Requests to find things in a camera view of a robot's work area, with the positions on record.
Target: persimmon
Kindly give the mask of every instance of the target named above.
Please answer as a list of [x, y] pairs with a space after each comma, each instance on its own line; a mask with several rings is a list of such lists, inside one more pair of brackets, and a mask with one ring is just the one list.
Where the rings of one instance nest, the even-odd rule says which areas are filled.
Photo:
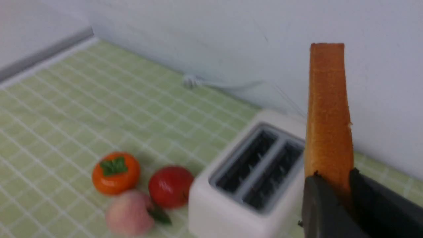
[[113, 152], [96, 164], [92, 183], [102, 194], [118, 195], [137, 186], [141, 167], [137, 159], [126, 152]]

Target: pink peach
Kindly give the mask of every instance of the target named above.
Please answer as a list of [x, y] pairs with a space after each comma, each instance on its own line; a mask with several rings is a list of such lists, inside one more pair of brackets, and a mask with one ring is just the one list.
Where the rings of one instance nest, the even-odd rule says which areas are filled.
[[106, 212], [110, 231], [127, 237], [147, 233], [154, 226], [154, 219], [147, 209], [152, 207], [150, 196], [131, 190], [117, 197]]

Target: toaster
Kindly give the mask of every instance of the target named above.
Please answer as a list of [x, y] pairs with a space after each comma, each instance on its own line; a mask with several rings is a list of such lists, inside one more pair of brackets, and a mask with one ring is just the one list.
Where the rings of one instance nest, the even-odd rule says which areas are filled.
[[301, 202], [306, 126], [263, 110], [195, 179], [188, 229], [198, 238], [274, 238]]

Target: toaster slot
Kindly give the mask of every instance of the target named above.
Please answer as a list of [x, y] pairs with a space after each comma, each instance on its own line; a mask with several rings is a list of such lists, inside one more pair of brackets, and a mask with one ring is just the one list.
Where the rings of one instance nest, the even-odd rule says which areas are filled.
[[262, 130], [217, 180], [216, 186], [233, 194], [276, 141], [274, 133]]
[[278, 191], [285, 181], [291, 168], [300, 158], [303, 147], [288, 141], [268, 166], [261, 172], [253, 187], [242, 199], [244, 203], [257, 210], [264, 209], [270, 200], [279, 194]]

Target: toast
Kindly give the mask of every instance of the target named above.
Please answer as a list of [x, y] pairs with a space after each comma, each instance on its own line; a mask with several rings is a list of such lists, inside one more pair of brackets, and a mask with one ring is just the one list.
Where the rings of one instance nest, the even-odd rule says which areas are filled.
[[344, 44], [312, 44], [305, 176], [322, 176], [343, 205], [351, 208], [349, 173], [353, 167]]

